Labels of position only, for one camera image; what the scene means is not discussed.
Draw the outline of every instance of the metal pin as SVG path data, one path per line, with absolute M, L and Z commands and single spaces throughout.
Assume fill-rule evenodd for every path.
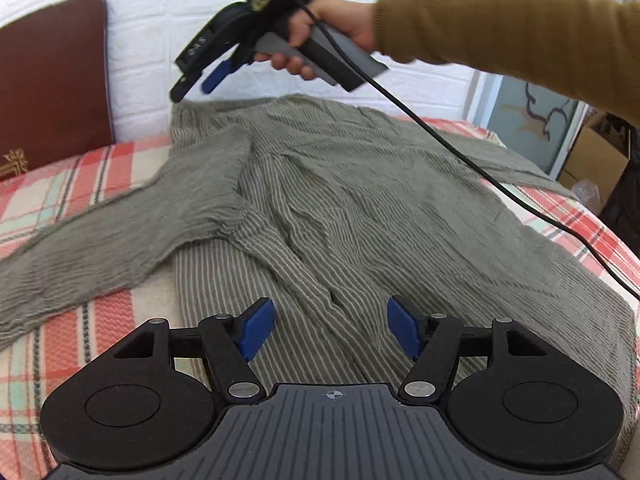
M 414 381 L 407 384 L 404 391 L 412 397 L 429 397 L 436 392 L 436 387 L 426 381 Z
M 229 386 L 229 394 L 237 399 L 248 399 L 260 392 L 260 386 L 255 383 L 236 383 Z

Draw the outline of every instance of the ribbed gray panel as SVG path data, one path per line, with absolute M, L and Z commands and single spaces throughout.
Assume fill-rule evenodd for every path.
M 50 480 L 88 480 L 61 466 Z M 228 410 L 197 450 L 163 468 L 94 480 L 612 480 L 609 469 L 559 476 L 509 471 L 459 443 L 440 413 L 403 406 L 383 384 L 285 384 Z

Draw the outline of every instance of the brown wooden board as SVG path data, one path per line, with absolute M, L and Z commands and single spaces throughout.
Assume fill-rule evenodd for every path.
M 0 28 L 0 180 L 113 142 L 104 0 Z

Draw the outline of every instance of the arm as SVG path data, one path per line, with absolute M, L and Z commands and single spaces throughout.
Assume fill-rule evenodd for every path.
M 640 2 L 380 0 L 373 23 L 398 62 L 514 76 L 640 126 Z

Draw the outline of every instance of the red and white checkered tablecloth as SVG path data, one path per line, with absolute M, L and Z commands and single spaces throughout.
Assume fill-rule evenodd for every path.
M 441 130 L 500 143 L 495 134 L 462 121 L 429 122 Z M 167 159 L 169 145 L 169 138 L 162 136 L 109 146 L 0 183 L 0 257 L 42 227 L 144 184 Z M 540 190 L 510 189 L 583 234 L 621 276 L 640 284 L 640 261 L 580 203 Z M 638 302 L 580 242 L 500 197 L 523 223 L 565 247 L 619 292 L 638 318 Z M 36 480 L 55 467 L 40 433 L 38 416 L 44 399 L 150 317 L 165 317 L 172 326 L 180 326 L 167 269 L 133 290 L 97 298 L 56 316 L 0 352 L 0 473 L 7 480 Z

